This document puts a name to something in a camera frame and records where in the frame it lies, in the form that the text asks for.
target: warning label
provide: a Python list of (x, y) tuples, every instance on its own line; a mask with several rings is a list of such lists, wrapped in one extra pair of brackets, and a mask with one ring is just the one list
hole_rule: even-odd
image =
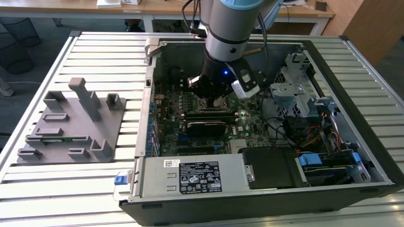
[(218, 162), (181, 163), (178, 181), (181, 194), (221, 192)]

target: blue latch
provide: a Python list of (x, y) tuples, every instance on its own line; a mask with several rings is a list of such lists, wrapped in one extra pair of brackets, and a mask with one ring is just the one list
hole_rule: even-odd
[(149, 113), (151, 113), (154, 111), (154, 103), (150, 103), (150, 106), (149, 106)]
[(359, 156), (358, 156), (358, 153), (357, 152), (353, 152), (351, 153), (351, 157), (353, 157), (353, 160), (355, 163), (359, 163)]
[(127, 184), (127, 176), (114, 176), (114, 185), (125, 185)]
[(321, 159), (317, 154), (302, 154), (298, 157), (298, 162), (301, 166), (309, 166), (309, 165), (321, 165)]

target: white cable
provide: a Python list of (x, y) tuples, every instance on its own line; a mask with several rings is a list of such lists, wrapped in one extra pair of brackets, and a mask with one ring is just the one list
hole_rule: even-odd
[(6, 84), (41, 84), (39, 82), (21, 81), (21, 82), (7, 82)]

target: mesh trash can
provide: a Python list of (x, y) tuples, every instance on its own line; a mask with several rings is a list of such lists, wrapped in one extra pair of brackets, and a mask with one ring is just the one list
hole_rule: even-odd
[(19, 17), (1, 17), (0, 23), (6, 31), (11, 33), (15, 39), (21, 42), (22, 46), (34, 46), (39, 43), (39, 38), (35, 33), (35, 28), (29, 18)]
[(0, 66), (10, 74), (19, 74), (33, 68), (25, 48), (10, 33), (0, 33)]

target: blue connector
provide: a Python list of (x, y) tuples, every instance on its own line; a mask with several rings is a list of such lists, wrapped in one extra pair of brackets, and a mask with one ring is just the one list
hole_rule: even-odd
[(353, 160), (355, 163), (359, 163), (359, 156), (358, 156), (358, 153), (353, 152), (351, 153), (351, 157), (353, 157)]
[(155, 108), (154, 103), (150, 103), (150, 106), (149, 106), (149, 113), (151, 113), (151, 112), (154, 111), (154, 108)]
[(213, 148), (214, 148), (214, 153), (217, 153), (218, 149), (221, 148), (221, 145), (214, 145)]

